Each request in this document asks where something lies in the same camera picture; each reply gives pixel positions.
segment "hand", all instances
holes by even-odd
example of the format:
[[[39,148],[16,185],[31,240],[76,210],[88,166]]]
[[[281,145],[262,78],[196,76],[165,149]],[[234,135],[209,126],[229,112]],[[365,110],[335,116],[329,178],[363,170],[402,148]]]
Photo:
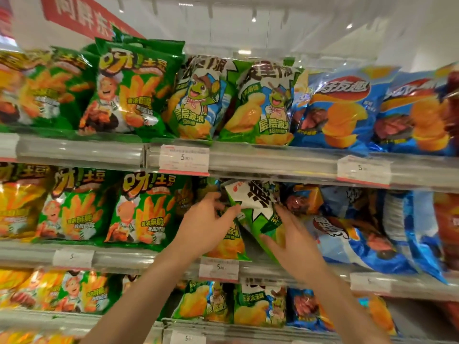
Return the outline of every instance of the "hand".
[[[216,210],[223,210],[225,205],[217,201],[221,194],[209,192],[203,200],[194,204],[183,217],[179,231],[171,243],[191,259],[195,260],[213,250],[225,237],[240,213],[240,205],[227,209],[222,217]]]
[[[326,270],[327,264],[316,241],[295,215],[278,204],[275,209],[285,228],[285,248],[265,234],[261,234],[260,239],[291,276],[306,283],[317,271]]]

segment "forearm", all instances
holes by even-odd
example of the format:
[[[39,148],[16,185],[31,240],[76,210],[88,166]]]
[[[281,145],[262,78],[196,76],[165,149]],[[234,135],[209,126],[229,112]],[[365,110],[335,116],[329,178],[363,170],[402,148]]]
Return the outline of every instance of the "forearm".
[[[353,296],[350,287],[333,271],[324,266],[305,282],[313,289],[318,301],[335,326],[345,344],[390,343]]]
[[[192,261],[172,243],[80,344],[141,344]]]

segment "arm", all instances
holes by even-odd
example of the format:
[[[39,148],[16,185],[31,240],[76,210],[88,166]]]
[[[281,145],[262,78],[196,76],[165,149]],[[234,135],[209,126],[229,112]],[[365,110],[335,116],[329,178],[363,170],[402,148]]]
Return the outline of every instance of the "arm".
[[[155,258],[118,302],[100,319],[80,344],[142,344],[170,293],[190,264],[223,240],[240,211],[234,206],[222,217],[224,205],[208,193],[185,214],[177,235]]]
[[[300,221],[279,205],[276,211],[285,227],[285,247],[266,235],[260,238],[286,271],[314,291],[342,341],[345,344],[390,343],[389,336],[362,308],[350,287],[327,266],[316,241]]]

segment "person's left hand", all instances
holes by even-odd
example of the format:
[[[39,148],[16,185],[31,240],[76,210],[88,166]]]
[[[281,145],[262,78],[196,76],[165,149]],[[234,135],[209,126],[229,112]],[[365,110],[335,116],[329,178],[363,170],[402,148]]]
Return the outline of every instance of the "person's left hand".
[[[171,243],[195,260],[214,249],[225,237],[240,212],[240,205],[228,208],[223,216],[218,217],[216,210],[223,210],[225,205],[217,201],[221,194],[209,192],[203,200],[194,204],[183,217],[179,231]]]

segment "red banner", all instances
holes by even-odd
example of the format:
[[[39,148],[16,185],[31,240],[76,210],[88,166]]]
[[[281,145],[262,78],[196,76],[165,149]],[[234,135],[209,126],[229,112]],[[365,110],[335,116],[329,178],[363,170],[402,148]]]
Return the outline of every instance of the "red banner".
[[[112,39],[112,24],[122,32],[144,38],[94,0],[41,0],[44,17],[89,38]]]

